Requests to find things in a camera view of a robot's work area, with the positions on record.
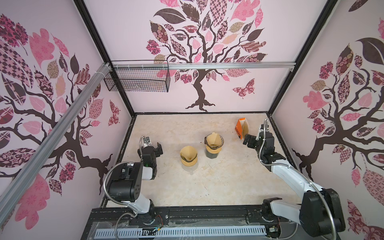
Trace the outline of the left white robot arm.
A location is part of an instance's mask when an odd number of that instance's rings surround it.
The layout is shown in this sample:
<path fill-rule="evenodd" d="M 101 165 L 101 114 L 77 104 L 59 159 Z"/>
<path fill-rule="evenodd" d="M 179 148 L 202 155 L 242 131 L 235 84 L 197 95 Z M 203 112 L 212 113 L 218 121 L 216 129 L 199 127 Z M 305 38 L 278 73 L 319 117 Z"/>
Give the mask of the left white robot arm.
<path fill-rule="evenodd" d="M 112 167 L 104 179 L 106 198 L 118 205 L 128 207 L 135 214 L 155 218 L 153 201 L 141 194 L 142 181 L 154 180 L 157 176 L 157 158 L 163 154 L 160 143 L 148 144 L 138 149 L 141 162 L 121 162 Z"/>

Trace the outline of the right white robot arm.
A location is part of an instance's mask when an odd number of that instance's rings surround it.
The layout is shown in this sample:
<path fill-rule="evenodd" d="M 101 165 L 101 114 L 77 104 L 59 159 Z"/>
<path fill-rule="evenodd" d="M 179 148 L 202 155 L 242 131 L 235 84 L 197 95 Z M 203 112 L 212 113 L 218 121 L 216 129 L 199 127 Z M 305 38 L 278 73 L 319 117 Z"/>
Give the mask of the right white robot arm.
<path fill-rule="evenodd" d="M 289 204 L 278 197 L 265 199 L 262 204 L 264 220 L 282 217 L 300 225 L 311 237 L 340 239 L 339 233 L 346 229 L 346 224 L 340 197 L 335 190 L 314 183 L 278 154 L 272 133 L 247 134 L 243 144 L 256 150 L 260 163 L 282 179 L 301 200 L 300 204 Z"/>

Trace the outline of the grey glass measuring cup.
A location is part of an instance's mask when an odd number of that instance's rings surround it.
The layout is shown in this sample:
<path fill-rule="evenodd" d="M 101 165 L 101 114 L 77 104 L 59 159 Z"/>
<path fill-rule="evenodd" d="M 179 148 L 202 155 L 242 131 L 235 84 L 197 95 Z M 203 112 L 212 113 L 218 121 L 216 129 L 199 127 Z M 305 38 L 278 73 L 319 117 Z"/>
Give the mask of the grey glass measuring cup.
<path fill-rule="evenodd" d="M 209 159 L 215 159 L 219 155 L 218 153 L 213 154 L 213 153 L 210 153 L 210 152 L 205 152 L 205 154 L 206 154 L 206 157 L 209 158 Z"/>

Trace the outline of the orange coffee filter pack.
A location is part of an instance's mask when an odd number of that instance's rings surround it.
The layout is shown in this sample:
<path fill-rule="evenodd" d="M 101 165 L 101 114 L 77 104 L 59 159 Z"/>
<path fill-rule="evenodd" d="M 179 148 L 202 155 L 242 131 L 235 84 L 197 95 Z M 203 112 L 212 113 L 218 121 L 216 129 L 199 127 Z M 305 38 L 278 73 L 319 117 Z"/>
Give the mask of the orange coffee filter pack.
<path fill-rule="evenodd" d="M 246 118 L 240 118 L 237 121 L 235 126 L 235 131 L 240 140 L 243 140 L 245 136 L 249 133 L 249 124 Z"/>

